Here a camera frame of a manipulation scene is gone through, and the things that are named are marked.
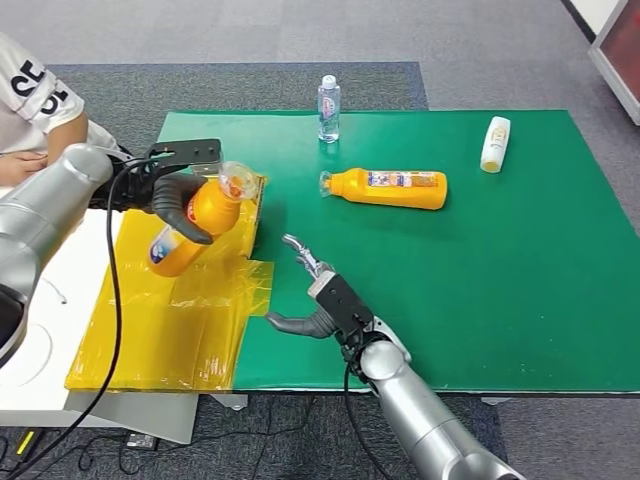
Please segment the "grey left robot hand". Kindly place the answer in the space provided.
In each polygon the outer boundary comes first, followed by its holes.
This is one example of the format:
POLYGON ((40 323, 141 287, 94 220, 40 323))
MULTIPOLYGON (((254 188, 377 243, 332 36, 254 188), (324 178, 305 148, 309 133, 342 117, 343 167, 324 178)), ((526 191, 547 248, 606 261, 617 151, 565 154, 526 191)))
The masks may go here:
POLYGON ((156 180, 153 187, 151 211, 165 224, 185 238, 201 245, 211 245, 213 237, 189 220, 189 202, 205 185, 205 177, 185 173, 171 173, 156 180))

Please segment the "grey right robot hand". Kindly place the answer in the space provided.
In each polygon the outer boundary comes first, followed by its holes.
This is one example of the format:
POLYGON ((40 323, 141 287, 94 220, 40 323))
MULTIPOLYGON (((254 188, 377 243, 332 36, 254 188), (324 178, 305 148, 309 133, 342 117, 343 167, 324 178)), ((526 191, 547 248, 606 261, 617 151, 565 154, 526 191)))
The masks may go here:
MULTIPOLYGON (((313 280, 317 280, 325 271, 333 271, 332 266, 316 259, 309 248, 294 235, 287 233, 282 240, 293 249, 297 254, 296 261, 303 266, 313 280)), ((336 330, 334 321, 320 306, 306 317, 285 317, 276 312, 268 312, 265 318, 280 332, 316 339, 330 337, 336 330)))

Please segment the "person's right hand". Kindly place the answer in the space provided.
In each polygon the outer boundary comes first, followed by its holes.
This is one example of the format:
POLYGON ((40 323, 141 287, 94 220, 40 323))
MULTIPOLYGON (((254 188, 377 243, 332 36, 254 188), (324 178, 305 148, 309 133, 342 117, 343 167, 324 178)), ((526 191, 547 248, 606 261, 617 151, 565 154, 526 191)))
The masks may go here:
POLYGON ((46 154, 22 151, 1 155, 1 186, 15 187, 26 178, 45 168, 46 154))

